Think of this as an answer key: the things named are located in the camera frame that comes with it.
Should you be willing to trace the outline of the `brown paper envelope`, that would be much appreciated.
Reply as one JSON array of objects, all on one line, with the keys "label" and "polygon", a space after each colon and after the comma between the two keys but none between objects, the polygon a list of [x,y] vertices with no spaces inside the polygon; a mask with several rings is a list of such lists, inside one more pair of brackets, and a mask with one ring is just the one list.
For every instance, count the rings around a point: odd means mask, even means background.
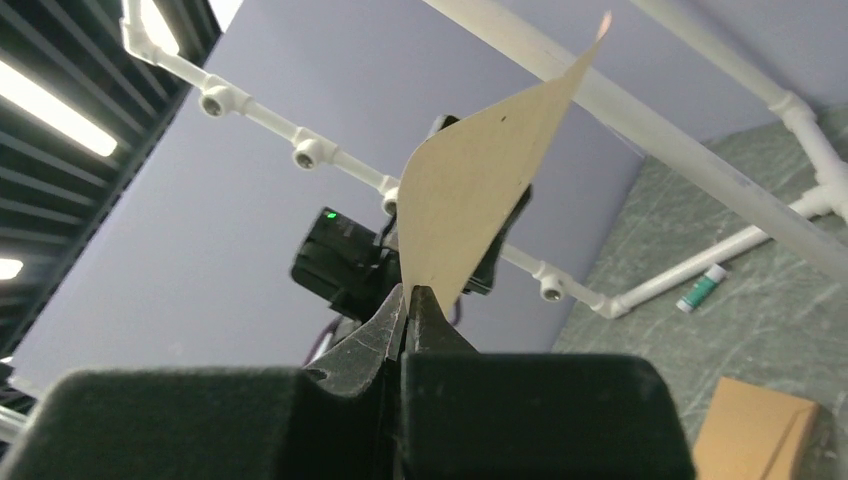
[{"label": "brown paper envelope", "polygon": [[693,447],[699,479],[798,479],[819,404],[721,378]]}]

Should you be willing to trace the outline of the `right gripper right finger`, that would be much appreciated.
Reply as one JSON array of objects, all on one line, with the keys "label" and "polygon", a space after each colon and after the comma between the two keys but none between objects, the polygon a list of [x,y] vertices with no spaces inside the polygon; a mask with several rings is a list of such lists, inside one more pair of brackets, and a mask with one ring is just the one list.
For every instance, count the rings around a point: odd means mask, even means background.
[{"label": "right gripper right finger", "polygon": [[413,289],[400,360],[409,479],[692,479],[670,389],[629,354],[486,354]]}]

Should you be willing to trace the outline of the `green white glue stick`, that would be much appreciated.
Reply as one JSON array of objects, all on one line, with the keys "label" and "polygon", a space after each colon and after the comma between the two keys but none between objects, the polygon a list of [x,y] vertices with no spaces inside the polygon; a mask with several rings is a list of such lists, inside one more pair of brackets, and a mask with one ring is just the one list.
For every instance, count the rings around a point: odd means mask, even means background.
[{"label": "green white glue stick", "polygon": [[718,264],[712,265],[695,282],[692,288],[676,302],[675,306],[682,312],[693,312],[703,304],[726,276],[727,270],[724,267]]}]

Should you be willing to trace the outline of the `pink letter paper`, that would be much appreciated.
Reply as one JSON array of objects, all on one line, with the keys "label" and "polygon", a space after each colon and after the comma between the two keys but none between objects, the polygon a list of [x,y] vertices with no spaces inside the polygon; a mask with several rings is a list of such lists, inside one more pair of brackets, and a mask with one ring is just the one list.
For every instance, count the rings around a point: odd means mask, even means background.
[{"label": "pink letter paper", "polygon": [[398,189],[404,301],[426,286],[449,311],[532,183],[612,22],[559,77],[514,94],[425,140]]}]

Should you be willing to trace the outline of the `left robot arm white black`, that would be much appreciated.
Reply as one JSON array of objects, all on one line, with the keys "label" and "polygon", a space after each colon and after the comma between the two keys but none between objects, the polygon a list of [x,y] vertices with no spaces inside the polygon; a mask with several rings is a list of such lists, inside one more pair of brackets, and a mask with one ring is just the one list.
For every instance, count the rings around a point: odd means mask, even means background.
[{"label": "left robot arm white black", "polygon": [[392,213],[380,232],[329,207],[317,216],[290,269],[292,280],[328,302],[337,316],[310,349],[309,364],[366,323],[401,282]]}]

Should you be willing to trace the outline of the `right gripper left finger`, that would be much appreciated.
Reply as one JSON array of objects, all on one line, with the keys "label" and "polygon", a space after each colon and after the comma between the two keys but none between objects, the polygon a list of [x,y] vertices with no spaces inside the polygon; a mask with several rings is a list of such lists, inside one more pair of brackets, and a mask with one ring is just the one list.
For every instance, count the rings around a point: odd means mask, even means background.
[{"label": "right gripper left finger", "polygon": [[58,381],[5,479],[399,479],[388,380],[403,290],[302,368],[89,369]]}]

